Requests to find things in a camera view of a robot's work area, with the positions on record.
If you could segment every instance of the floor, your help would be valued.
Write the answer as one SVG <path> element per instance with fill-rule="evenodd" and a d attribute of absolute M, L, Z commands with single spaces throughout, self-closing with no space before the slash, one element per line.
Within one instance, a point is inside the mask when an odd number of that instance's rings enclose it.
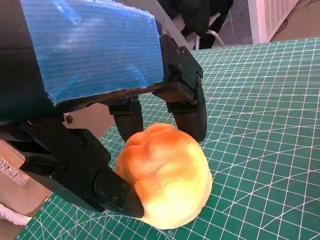
<path fill-rule="evenodd" d="M 307 3 L 308 1 L 309 0 L 301 0 L 298 5 Z M 319 10 L 319 0 L 313 0 L 313 2 L 310 4 L 301 7 L 295 7 L 287 17 L 287 25 L 285 28 L 276 34 L 272 41 L 319 37 Z"/>
<path fill-rule="evenodd" d="M 273 37 L 273 41 L 319 37 L 320 36 L 320 1 L 296 7 L 288 16 L 287 24 L 281 32 Z M 72 112 L 71 124 L 68 128 L 87 128 L 97 138 L 101 138 L 105 131 L 113 123 L 113 117 L 109 115 L 108 107 L 102 104 L 94 104 L 80 111 Z M 5 220 L 0 220 L 0 240 L 13 239 L 22 228 Z"/>

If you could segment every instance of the blue tape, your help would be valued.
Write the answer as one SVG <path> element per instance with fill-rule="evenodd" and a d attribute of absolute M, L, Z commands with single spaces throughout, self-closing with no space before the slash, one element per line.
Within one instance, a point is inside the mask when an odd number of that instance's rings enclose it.
<path fill-rule="evenodd" d="M 65 100 L 163 80 L 155 18 L 112 0 L 21 0 L 45 91 Z"/>

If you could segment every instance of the bolt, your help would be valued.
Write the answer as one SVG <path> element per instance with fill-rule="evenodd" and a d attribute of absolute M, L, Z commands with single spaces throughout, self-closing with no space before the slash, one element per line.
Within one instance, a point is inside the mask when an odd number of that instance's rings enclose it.
<path fill-rule="evenodd" d="M 71 115 L 67 115 L 65 117 L 65 121 L 68 123 L 68 124 L 71 124 L 73 121 L 74 121 L 74 118 L 71 116 Z"/>
<path fill-rule="evenodd" d="M 198 84 L 198 86 L 201 85 L 201 77 L 200 76 L 196 77 L 196 83 Z"/>

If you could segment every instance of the bread roll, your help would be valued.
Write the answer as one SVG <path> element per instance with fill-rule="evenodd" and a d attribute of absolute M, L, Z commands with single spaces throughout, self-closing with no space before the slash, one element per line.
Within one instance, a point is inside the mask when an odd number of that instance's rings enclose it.
<path fill-rule="evenodd" d="M 144 207 L 140 220 L 162 230 L 191 222 L 205 206 L 213 184 L 196 140 L 164 123 L 131 136 L 115 172 L 134 185 Z"/>

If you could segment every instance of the green cutting mat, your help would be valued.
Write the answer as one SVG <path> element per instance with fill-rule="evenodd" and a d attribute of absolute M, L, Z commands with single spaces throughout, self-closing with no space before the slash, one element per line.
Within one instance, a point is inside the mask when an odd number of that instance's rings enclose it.
<path fill-rule="evenodd" d="M 320 239 L 320 39 L 201 50 L 194 56 L 204 70 L 208 115 L 201 146 L 214 175 L 201 214 L 161 231 L 54 195 L 17 239 Z M 151 94 L 140 100 L 145 127 L 175 123 L 162 100 Z M 115 126 L 102 142 L 114 166 L 124 147 Z"/>

